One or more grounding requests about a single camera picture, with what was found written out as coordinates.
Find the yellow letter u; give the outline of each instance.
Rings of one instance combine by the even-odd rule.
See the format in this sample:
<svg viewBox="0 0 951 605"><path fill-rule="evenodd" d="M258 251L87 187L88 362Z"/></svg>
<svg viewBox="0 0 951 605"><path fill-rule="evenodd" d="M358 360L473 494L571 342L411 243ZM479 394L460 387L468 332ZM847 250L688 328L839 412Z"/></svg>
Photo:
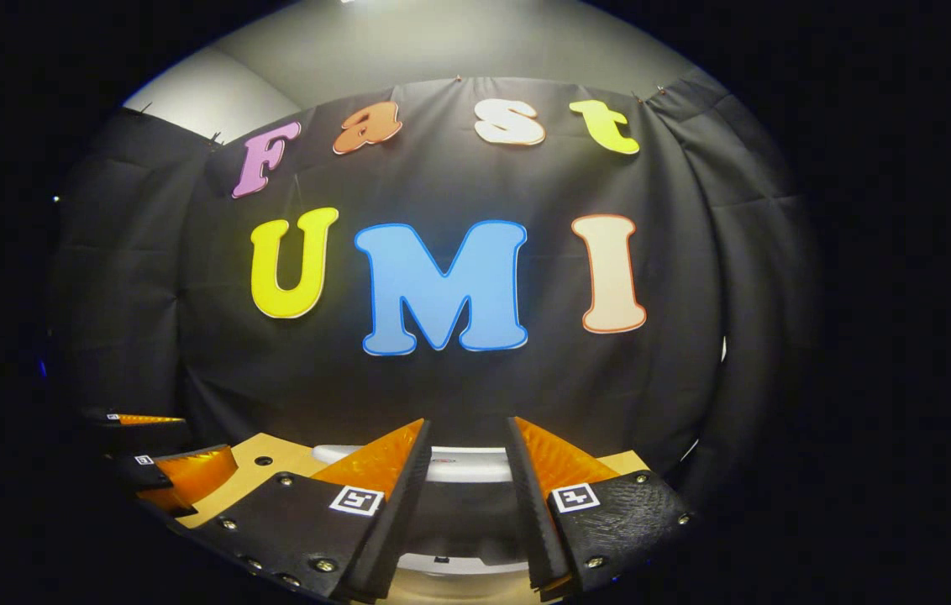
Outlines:
<svg viewBox="0 0 951 605"><path fill-rule="evenodd" d="M306 212L296 222L303 231L303 263L300 283L292 290L277 286L277 251L288 221L262 223L252 231L252 299L272 318L299 318L318 303L326 278L326 231L338 219L334 208Z"/></svg>

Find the letter i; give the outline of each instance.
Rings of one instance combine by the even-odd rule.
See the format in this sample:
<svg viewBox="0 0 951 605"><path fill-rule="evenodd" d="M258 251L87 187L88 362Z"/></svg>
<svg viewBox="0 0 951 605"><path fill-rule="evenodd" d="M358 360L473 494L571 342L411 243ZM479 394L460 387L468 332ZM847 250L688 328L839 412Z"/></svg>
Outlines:
<svg viewBox="0 0 951 605"><path fill-rule="evenodd" d="M636 224L616 214L591 214L573 221L572 233L587 244L591 263L591 309L584 313L584 329L613 334L644 325L648 313L636 303L628 253L628 236L636 233Z"/></svg>

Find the black fabric backdrop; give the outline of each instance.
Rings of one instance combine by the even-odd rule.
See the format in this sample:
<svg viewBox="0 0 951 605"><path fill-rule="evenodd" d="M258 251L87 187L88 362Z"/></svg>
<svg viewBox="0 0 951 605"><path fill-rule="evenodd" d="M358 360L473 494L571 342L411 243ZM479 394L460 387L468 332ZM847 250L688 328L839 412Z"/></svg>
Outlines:
<svg viewBox="0 0 951 605"><path fill-rule="evenodd" d="M476 135L482 99L539 112L541 145ZM603 149L568 108L602 100L628 118L640 152ZM392 100L402 130L339 156L340 125ZM269 185L233 199L252 135L297 120ZM269 318L250 297L250 231L284 218L281 287L299 281L296 219L337 208L318 305ZM502 445L522 416L592 455L634 449L670 471L698 437L680 489L702 502L747 459L815 345L817 256L803 201L778 150L733 95L701 70L640 103L524 79L406 84L339 99L215 145L123 110L72 172L50 310L53 375L85 409L188 418L202 443L267 432L305 445L364 444L414 418L437 445ZM584 242L575 218L632 219L633 279L648 321L593 334ZM357 231L417 230L441 267L470 227L526 227L518 253L524 347L371 356L367 256ZM720 363L722 337L728 355Z"/></svg>

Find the white wall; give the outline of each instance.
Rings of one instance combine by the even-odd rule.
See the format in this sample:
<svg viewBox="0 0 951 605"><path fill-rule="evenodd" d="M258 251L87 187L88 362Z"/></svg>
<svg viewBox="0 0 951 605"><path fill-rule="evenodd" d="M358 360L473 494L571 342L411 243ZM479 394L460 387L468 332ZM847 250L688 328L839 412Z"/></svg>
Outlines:
<svg viewBox="0 0 951 605"><path fill-rule="evenodd" d="M296 113L300 108L221 50L208 46L161 73L125 107L163 118L218 142Z"/></svg>
<svg viewBox="0 0 951 605"><path fill-rule="evenodd" d="M302 108L457 74L557 80L647 98L693 66L579 0L302 0L214 47Z"/></svg>

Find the letter m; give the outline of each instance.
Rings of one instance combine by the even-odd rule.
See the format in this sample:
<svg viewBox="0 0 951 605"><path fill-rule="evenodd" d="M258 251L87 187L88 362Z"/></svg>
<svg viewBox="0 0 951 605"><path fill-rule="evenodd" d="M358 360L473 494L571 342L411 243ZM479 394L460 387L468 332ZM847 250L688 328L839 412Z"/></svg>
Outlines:
<svg viewBox="0 0 951 605"><path fill-rule="evenodd" d="M415 337L405 330L405 306L436 351L445 348L460 311L468 305L460 345L469 351L516 349L528 340L517 314L517 252L527 240L522 225L472 225L449 271L443 273L409 225L376 225L356 234L356 248L371 263L371 355L407 355Z"/></svg>

